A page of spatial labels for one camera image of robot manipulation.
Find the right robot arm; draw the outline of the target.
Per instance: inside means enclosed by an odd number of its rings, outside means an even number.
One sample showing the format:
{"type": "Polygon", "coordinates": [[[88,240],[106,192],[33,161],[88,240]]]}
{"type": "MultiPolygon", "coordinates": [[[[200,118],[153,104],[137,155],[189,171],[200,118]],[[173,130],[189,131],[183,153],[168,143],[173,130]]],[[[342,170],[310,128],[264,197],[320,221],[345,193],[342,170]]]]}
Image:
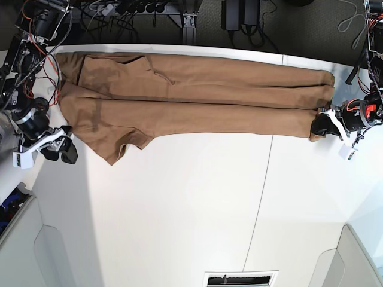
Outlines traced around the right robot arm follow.
{"type": "Polygon", "coordinates": [[[69,1],[25,1],[16,22],[14,35],[1,66],[1,115],[14,130],[19,141],[13,150],[13,164],[21,169],[34,166],[34,153],[50,161],[62,160],[75,164],[78,158],[73,144],[72,127],[50,127],[48,112],[57,105],[63,85],[58,61],[51,50],[52,42],[62,22],[73,20],[69,1]],[[36,74],[50,62],[57,79],[46,75],[53,85],[50,99],[36,97],[32,91],[36,74]]]}

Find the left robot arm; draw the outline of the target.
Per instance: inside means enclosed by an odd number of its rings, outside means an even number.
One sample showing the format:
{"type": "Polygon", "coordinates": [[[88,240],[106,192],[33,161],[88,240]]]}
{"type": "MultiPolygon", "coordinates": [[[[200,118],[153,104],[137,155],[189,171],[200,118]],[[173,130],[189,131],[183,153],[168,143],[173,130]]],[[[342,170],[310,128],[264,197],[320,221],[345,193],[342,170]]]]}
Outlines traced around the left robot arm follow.
{"type": "Polygon", "coordinates": [[[327,135],[340,137],[345,146],[354,148],[375,126],[382,125],[382,1],[364,1],[363,49],[345,84],[357,80],[362,99],[344,101],[340,106],[318,109],[311,124],[314,139],[327,135]]]}

